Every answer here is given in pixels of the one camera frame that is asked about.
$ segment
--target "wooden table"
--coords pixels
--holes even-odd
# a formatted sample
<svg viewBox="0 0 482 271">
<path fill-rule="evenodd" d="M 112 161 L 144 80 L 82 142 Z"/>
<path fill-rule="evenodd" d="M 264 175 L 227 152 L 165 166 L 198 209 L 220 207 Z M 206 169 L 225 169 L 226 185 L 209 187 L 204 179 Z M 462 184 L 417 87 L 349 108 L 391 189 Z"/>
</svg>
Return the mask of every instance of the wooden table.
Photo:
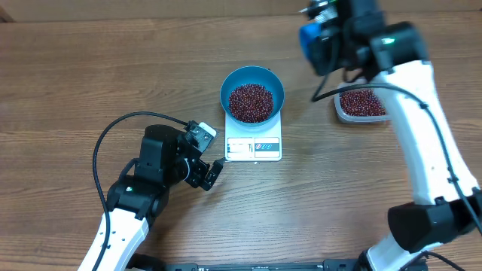
<svg viewBox="0 0 482 271">
<path fill-rule="evenodd" d="M 441 103 L 481 179 L 481 13 L 389 17 L 424 34 Z M 298 45 L 304 23 L 286 16 L 0 24 L 0 269 L 77 269 L 102 214 L 93 147 L 122 114 L 206 121 L 221 136 L 204 160 L 222 157 L 218 92 L 244 65 L 268 67 L 285 85 L 282 161 L 227 164 L 208 193 L 178 185 L 139 252 L 170 263 L 307 262 L 358 257 L 377 243 L 389 231 L 388 208 L 411 200 L 403 154 L 389 125 L 343 125 L 332 101 L 309 102 L 321 79 Z M 337 72 L 327 89 L 339 82 Z M 105 192 L 153 123 L 173 125 L 135 117 L 107 135 L 99 152 Z M 482 267 L 478 233 L 436 252 Z"/>
</svg>

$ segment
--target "clear plastic container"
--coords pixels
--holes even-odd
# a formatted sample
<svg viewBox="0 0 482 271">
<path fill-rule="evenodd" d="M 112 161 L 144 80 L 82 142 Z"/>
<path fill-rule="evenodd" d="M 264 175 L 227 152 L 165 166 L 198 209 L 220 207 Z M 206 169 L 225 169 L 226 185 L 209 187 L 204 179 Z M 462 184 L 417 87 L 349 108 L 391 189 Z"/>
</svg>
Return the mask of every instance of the clear plastic container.
<svg viewBox="0 0 482 271">
<path fill-rule="evenodd" d="M 365 79 L 358 79 L 353 83 L 342 83 L 338 85 L 338 88 L 340 89 L 342 87 L 347 87 L 355 84 L 366 84 L 366 82 L 367 81 Z M 337 109 L 338 119 L 340 119 L 340 121 L 343 123 L 358 123 L 358 124 L 379 123 L 381 121 L 390 120 L 390 116 L 387 114 L 383 116 L 369 116 L 369 117 L 358 117 L 358 116 L 348 115 L 341 108 L 340 94 L 337 94 L 334 97 L 334 107 Z"/>
</svg>

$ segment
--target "red bean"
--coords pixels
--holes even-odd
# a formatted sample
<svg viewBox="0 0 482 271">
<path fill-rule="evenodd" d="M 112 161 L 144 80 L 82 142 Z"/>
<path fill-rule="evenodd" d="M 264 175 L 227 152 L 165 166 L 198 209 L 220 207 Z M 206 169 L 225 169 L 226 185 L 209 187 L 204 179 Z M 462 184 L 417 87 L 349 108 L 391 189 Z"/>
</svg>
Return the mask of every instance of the red bean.
<svg viewBox="0 0 482 271">
<path fill-rule="evenodd" d="M 267 120 L 273 108 L 273 94 L 260 84 L 239 86 L 229 96 L 231 114 L 245 123 L 260 123 Z"/>
<path fill-rule="evenodd" d="M 386 115 L 385 108 L 372 89 L 356 90 L 340 95 L 341 108 L 350 116 L 369 117 Z"/>
</svg>

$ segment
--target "white digital scale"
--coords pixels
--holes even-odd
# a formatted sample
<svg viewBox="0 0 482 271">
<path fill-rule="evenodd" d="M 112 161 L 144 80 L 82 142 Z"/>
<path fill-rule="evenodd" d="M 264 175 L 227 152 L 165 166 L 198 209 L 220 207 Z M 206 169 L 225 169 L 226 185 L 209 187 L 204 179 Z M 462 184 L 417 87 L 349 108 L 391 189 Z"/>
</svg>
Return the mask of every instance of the white digital scale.
<svg viewBox="0 0 482 271">
<path fill-rule="evenodd" d="M 226 115 L 224 142 L 227 161 L 280 161 L 281 112 L 261 126 L 243 126 Z"/>
</svg>

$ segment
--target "blue bowl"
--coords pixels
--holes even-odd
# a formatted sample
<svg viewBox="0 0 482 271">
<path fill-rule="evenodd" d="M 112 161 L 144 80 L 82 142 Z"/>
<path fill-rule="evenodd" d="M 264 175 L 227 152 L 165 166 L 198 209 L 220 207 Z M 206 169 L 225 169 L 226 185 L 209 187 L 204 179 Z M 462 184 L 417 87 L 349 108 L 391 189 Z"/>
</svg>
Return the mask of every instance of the blue bowl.
<svg viewBox="0 0 482 271">
<path fill-rule="evenodd" d="M 273 94 L 273 112 L 267 120 L 260 123 L 245 123 L 237 120 L 231 114 L 229 110 L 229 96 L 237 87 L 244 84 L 263 85 L 266 87 L 266 90 Z M 239 68 L 236 71 L 231 72 L 231 74 L 226 77 L 221 87 L 221 105 L 223 109 L 234 121 L 243 126 L 256 127 L 270 122 L 270 120 L 281 111 L 284 103 L 285 88 L 283 87 L 281 80 L 269 69 L 263 67 L 246 66 Z"/>
</svg>

